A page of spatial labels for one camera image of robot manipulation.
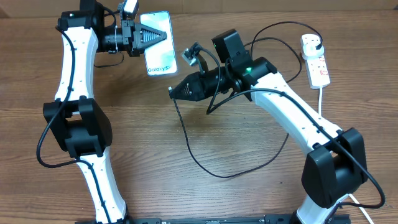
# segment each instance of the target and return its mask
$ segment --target robotic arm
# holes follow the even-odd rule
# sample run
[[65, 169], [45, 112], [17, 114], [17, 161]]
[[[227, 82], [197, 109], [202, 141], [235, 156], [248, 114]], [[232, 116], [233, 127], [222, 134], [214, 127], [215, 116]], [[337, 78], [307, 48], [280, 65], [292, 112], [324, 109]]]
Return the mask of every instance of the robotic arm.
[[[294, 138], [306, 157], [302, 184], [308, 196], [290, 222], [328, 222], [326, 219], [336, 204], [368, 179], [330, 138], [339, 142], [366, 169], [362, 135], [355, 129], [344, 132], [321, 117], [294, 93], [267, 59], [261, 57], [253, 61], [236, 30], [220, 34], [213, 43], [225, 67], [208, 71], [199, 54], [202, 48], [195, 43], [182, 57], [190, 65], [199, 64], [200, 72], [188, 75], [174, 89], [169, 88], [171, 99], [200, 101], [213, 96], [216, 91], [226, 93], [232, 88], [268, 111]], [[316, 121], [318, 127], [309, 118]], [[330, 138], [319, 130], [319, 126]]]
[[[130, 57], [138, 57], [146, 48], [166, 39], [165, 32], [134, 22], [138, 7], [136, 0], [119, 5], [120, 28], [116, 17], [112, 26], [104, 26], [104, 12], [114, 14], [96, 0], [81, 0], [79, 11], [63, 12], [58, 19], [57, 29], [64, 33], [62, 77], [55, 102], [44, 104], [43, 112], [48, 123], [53, 119], [50, 128], [61, 149], [71, 158], [91, 164], [78, 163], [95, 205], [96, 221], [90, 223], [130, 222], [111, 167], [111, 124], [94, 100], [93, 70], [96, 53], [125, 51]], [[68, 38], [75, 49], [74, 57]], [[67, 98], [71, 76], [72, 91]], [[63, 102], [65, 107], [57, 114]], [[76, 114], [81, 120], [67, 121]]]

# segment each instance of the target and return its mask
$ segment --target phone screen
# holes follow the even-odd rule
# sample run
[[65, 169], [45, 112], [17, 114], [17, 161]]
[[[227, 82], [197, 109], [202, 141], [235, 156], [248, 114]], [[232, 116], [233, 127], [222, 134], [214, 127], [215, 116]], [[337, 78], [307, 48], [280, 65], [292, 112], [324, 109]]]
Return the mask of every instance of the phone screen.
[[166, 32], [167, 38], [145, 49], [147, 73], [165, 75], [177, 71], [172, 24], [169, 12], [152, 12], [140, 16], [141, 24]]

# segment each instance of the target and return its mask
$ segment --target smartphone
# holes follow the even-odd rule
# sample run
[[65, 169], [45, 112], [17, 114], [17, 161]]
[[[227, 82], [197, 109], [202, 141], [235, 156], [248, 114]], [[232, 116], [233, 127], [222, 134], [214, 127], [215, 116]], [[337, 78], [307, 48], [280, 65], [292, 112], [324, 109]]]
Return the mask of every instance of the smartphone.
[[141, 24], [166, 32], [167, 38], [145, 49], [145, 61], [149, 76], [166, 75], [177, 72], [173, 31], [169, 12], [141, 14]]

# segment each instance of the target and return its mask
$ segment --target white power strip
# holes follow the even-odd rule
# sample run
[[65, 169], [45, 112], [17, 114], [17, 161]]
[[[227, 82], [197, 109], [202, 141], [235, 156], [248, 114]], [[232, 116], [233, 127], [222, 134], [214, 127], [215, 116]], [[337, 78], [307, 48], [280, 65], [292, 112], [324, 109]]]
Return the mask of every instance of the white power strip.
[[315, 57], [309, 57], [307, 54], [309, 49], [315, 50], [315, 46], [320, 44], [319, 36], [315, 34], [304, 34], [301, 36], [302, 55], [305, 60], [305, 66], [307, 68], [308, 80], [310, 81], [311, 89], [323, 88], [330, 84], [330, 77], [328, 67], [326, 66], [325, 56], [323, 55], [323, 49], [321, 55]]

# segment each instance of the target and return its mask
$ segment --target wooden table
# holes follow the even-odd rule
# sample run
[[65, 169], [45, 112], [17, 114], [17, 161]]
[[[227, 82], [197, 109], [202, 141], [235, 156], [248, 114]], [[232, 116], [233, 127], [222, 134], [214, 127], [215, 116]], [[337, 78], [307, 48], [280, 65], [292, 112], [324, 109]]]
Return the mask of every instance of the wooden table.
[[[300, 21], [324, 37], [332, 84], [325, 88], [324, 117], [343, 129], [357, 128], [366, 143], [368, 168], [387, 203], [368, 212], [376, 223], [398, 222], [398, 13], [397, 11], [272, 12], [172, 16], [177, 55], [199, 41], [236, 28], [244, 42], [271, 23]], [[57, 19], [0, 20], [0, 223], [73, 223], [95, 217], [90, 193], [77, 166], [46, 169], [35, 148], [46, 122], [42, 105], [53, 101], [62, 70]], [[277, 26], [262, 36], [280, 37], [300, 50], [296, 25]], [[254, 58], [267, 57], [285, 78], [298, 70], [282, 44], [256, 44]], [[207, 57], [209, 67], [215, 64]], [[97, 55], [96, 63], [118, 56]], [[95, 70], [96, 101], [113, 126], [111, 160], [119, 190], [134, 217], [254, 217], [292, 213], [305, 196], [301, 150], [288, 140], [269, 166], [234, 179], [217, 179], [190, 157], [167, 87], [197, 71], [178, 57], [178, 74], [151, 78], [144, 57], [126, 58], [114, 68]], [[317, 107], [318, 92], [305, 70], [290, 86]], [[190, 143], [209, 170], [228, 175], [269, 160], [285, 138], [266, 112], [239, 98], [206, 116], [209, 100], [179, 101]], [[50, 133], [42, 148], [48, 163], [70, 160]], [[355, 193], [362, 203], [378, 203], [368, 181]], [[353, 223], [364, 223], [348, 208]]]

